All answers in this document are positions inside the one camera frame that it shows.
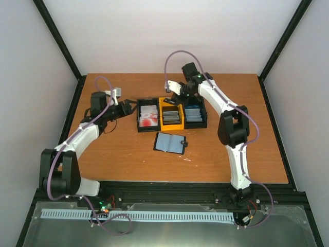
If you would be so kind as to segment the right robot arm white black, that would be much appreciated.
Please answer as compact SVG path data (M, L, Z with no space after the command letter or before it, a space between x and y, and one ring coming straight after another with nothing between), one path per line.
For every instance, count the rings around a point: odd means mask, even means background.
M179 100L196 94L207 100L220 117L217 135L226 147L231 169L230 201L234 207L245 204L251 194L245 144L250 134L248 109L231 101L208 73L200 73L194 63L182 67L187 83L166 81L166 90Z

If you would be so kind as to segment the black leather card holder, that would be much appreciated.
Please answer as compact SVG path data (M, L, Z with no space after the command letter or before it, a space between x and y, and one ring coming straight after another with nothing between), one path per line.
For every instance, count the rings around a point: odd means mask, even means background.
M184 154L188 147L185 136L158 132L155 136L154 151L165 153Z

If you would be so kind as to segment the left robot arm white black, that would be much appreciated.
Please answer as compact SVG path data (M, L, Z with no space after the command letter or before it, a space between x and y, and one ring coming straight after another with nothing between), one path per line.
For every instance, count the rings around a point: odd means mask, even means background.
M129 99L118 101L120 89L94 92L90 108L78 128L67 140L53 149L41 153L39 187L55 201L63 197L89 196L95 207L103 206L107 194L100 190L100 183L81 176L78 159L86 148L104 133L108 122L134 113L137 102Z

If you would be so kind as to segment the dark card stack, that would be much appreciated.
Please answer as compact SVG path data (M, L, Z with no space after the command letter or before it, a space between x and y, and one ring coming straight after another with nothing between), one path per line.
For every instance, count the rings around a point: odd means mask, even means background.
M181 117L179 113L178 105L171 101L169 98L165 98L163 103L168 105L164 105L162 107L162 120L164 125L175 125L181 123Z

